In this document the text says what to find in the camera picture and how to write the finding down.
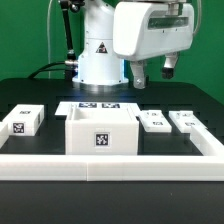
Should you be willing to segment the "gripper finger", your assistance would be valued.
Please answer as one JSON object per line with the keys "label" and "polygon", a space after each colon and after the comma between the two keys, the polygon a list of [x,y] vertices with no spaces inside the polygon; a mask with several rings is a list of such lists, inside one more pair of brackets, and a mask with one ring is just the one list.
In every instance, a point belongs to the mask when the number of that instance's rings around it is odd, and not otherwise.
{"label": "gripper finger", "polygon": [[145,62],[131,61],[130,67],[133,74],[133,86],[136,89],[144,89],[146,87]]}
{"label": "gripper finger", "polygon": [[178,52],[172,52],[165,55],[165,62],[164,62],[164,66],[162,67],[162,77],[164,79],[173,78],[178,59],[179,59]]}

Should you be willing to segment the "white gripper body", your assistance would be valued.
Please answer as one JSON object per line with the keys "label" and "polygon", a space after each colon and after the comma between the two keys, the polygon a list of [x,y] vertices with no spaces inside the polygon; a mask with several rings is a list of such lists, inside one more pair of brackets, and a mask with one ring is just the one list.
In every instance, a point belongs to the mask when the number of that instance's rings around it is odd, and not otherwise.
{"label": "white gripper body", "polygon": [[120,2],[114,13],[113,49],[118,57],[139,61],[189,49],[194,9],[184,4],[178,16],[164,3]]}

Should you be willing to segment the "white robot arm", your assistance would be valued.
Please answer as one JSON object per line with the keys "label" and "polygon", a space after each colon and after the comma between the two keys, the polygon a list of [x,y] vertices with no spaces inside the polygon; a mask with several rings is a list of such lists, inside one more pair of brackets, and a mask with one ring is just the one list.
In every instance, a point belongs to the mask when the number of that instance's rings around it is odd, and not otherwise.
{"label": "white robot arm", "polygon": [[84,50],[73,84],[93,90],[126,85],[128,61],[134,86],[143,89],[149,58],[163,56],[162,77],[173,77],[179,53],[193,41],[194,9],[186,0],[127,0],[115,7],[88,0],[84,26]]}

